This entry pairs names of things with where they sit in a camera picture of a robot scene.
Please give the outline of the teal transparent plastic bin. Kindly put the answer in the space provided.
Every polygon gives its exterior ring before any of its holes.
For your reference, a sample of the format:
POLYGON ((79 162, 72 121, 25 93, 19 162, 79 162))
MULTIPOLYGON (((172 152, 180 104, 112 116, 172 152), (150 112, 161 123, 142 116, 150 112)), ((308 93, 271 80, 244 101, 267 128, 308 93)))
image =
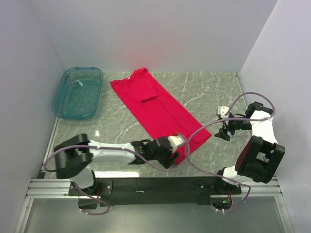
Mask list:
POLYGON ((103 72, 96 67, 73 67, 66 70, 53 99, 53 114, 67 120, 94 117, 103 79, 103 72))

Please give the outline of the red t shirt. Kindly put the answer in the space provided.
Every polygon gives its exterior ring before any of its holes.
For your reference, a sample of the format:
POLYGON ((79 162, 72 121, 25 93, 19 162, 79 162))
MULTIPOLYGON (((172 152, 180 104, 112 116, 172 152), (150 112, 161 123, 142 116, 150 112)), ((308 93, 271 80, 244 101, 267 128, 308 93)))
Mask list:
POLYGON ((202 124, 146 68, 110 85, 151 138, 181 133, 189 138, 202 124))

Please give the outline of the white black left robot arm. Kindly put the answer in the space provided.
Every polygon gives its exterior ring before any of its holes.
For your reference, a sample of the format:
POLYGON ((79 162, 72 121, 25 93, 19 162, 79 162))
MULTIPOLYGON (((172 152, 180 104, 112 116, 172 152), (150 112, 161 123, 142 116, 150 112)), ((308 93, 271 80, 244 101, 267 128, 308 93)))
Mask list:
POLYGON ((97 183, 94 173, 88 168, 89 164, 115 162, 141 165, 158 161, 163 169, 169 169, 179 157, 178 149, 184 144, 184 139, 178 135, 109 144, 90 140, 82 133, 55 147, 56 177, 71 179, 84 194, 92 195, 96 192, 97 183))

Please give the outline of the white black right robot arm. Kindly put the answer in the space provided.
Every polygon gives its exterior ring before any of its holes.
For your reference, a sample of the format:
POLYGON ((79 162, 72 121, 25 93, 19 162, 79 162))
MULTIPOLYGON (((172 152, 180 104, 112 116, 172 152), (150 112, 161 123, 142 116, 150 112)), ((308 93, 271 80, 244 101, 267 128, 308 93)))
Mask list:
POLYGON ((251 131, 252 136, 241 151, 235 165, 218 171, 222 177, 214 180, 213 188, 220 194, 225 193, 230 185, 238 183, 270 182, 285 154, 285 147, 277 142, 274 134, 273 109, 255 101, 248 105, 245 114, 238 118, 232 113, 226 116, 228 110, 229 107, 218 107, 219 119, 233 120, 223 122, 214 136, 229 141, 237 130, 251 131))

